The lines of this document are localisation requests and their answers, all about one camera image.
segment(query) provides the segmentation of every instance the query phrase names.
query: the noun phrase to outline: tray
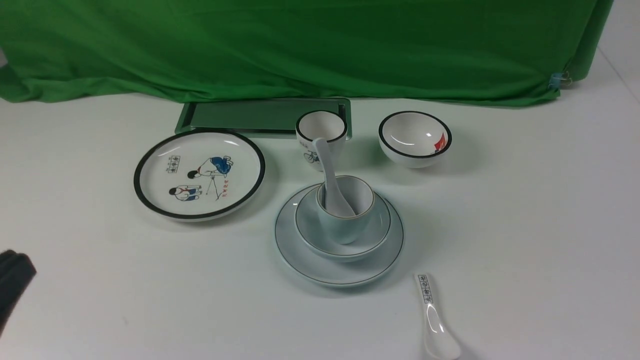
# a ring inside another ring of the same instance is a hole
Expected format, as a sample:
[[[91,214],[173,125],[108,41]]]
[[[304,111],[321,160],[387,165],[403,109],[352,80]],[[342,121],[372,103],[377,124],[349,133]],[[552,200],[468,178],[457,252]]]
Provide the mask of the tray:
[[[347,139],[351,138],[351,103],[342,97],[189,102],[182,108],[175,133],[226,129],[251,137],[293,138],[298,119],[317,110],[342,117],[347,122]]]

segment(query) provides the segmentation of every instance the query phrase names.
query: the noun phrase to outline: ceramic spoon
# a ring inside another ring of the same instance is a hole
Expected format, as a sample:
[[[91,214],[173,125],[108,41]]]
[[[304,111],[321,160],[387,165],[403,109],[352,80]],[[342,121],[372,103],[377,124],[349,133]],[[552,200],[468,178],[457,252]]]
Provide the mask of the ceramic spoon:
[[[438,311],[433,305],[433,290],[429,285],[429,277],[427,274],[419,274],[414,275],[414,278],[422,298],[425,349],[436,359],[456,360],[461,354],[460,345],[442,325]]]
[[[347,200],[344,199],[335,179],[329,144],[326,143],[324,138],[317,138],[314,140],[313,145],[316,148],[318,159],[320,159],[320,165],[324,170],[324,208],[327,212],[337,217],[354,217],[356,213],[351,209],[351,205]]]

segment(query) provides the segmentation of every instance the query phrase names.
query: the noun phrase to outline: white table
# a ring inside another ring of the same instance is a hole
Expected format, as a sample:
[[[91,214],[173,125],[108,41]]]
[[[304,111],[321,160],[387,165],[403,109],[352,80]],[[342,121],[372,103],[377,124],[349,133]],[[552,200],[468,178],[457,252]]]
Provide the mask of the white table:
[[[560,100],[525,110],[354,100],[339,172],[388,195],[407,242],[388,276],[351,291],[306,283],[274,251],[283,201],[321,180],[295,140],[255,140],[268,169],[245,208],[180,224],[132,188],[180,104],[0,102],[0,248],[38,269],[0,357],[423,359],[411,274],[427,270],[464,360],[637,359],[640,106],[595,61]],[[445,163],[384,158],[378,123],[399,110],[450,125]]]

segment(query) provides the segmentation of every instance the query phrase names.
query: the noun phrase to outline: green fabric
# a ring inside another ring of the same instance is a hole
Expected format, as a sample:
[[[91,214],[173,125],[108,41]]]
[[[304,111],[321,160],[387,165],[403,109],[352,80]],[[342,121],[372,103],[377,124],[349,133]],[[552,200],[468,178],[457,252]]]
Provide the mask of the green fabric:
[[[526,106],[586,75],[612,0],[5,0],[0,97]]]

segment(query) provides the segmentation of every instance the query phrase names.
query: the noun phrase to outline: place setting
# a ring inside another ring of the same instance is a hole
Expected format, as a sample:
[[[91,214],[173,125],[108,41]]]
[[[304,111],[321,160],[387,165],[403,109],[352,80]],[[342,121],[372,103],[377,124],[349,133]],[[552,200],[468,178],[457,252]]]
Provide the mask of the place setting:
[[[394,205],[364,179],[336,175],[334,164],[349,133],[345,118],[311,111],[298,119],[295,133],[300,161],[324,181],[294,192],[279,208],[270,240],[278,257],[293,274],[326,288],[356,288],[381,279],[401,259],[404,224]],[[393,113],[378,126],[381,151],[406,168],[435,164],[451,142],[444,122],[419,111]],[[250,202],[265,166],[262,151],[247,137],[195,129],[153,146],[136,167],[134,189],[148,209],[166,218],[214,220]],[[425,348],[437,359],[457,359],[460,347],[440,321],[428,276],[414,278],[423,303]]]

